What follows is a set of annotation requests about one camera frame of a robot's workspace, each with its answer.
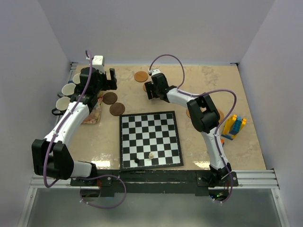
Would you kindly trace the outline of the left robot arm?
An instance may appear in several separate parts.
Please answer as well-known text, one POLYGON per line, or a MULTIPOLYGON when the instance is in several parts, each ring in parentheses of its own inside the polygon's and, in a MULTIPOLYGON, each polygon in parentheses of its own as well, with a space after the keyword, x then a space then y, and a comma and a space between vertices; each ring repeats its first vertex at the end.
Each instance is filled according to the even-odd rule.
POLYGON ((98 181, 96 165, 90 162, 74 161, 68 146, 82 122, 96 107, 101 91, 116 90, 116 72, 110 68, 110 79, 100 66, 81 69, 66 84, 62 97, 57 100, 56 111, 62 116, 52 131, 42 140, 32 143, 34 173, 56 180, 81 177, 86 185, 98 181))

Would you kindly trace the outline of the teal grey mug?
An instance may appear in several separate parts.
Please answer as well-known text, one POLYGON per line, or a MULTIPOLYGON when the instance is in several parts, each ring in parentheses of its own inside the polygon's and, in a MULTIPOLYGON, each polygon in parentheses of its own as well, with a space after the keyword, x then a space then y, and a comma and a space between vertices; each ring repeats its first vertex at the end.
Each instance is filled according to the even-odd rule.
POLYGON ((76 85, 71 83, 71 84, 66 84, 62 87, 61 91, 57 93, 57 96, 59 98, 67 96, 71 97, 74 94, 74 90, 76 88, 76 85))

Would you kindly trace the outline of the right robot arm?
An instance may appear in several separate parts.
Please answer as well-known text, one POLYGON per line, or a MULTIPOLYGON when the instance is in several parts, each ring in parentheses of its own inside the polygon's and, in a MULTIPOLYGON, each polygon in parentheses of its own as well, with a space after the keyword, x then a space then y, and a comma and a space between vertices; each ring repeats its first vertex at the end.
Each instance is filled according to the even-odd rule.
POLYGON ((201 133, 210 158, 210 185, 221 186, 227 180, 233 186, 231 165, 224 153, 219 135, 219 112, 207 93, 196 95, 169 86, 167 78, 159 70, 149 71, 151 82, 146 82, 149 99, 159 98, 167 103, 186 107, 192 125, 201 133))

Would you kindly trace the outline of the dark walnut coaster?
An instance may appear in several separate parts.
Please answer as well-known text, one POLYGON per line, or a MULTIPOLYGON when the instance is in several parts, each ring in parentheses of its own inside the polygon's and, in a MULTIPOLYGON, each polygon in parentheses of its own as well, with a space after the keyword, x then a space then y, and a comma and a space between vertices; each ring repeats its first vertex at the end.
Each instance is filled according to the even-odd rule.
POLYGON ((117 94, 114 92, 107 92, 103 95, 103 102, 107 105, 112 105, 117 101, 117 94))
POLYGON ((110 106, 109 112, 113 116, 120 116, 125 112, 125 106, 122 103, 116 102, 110 106))

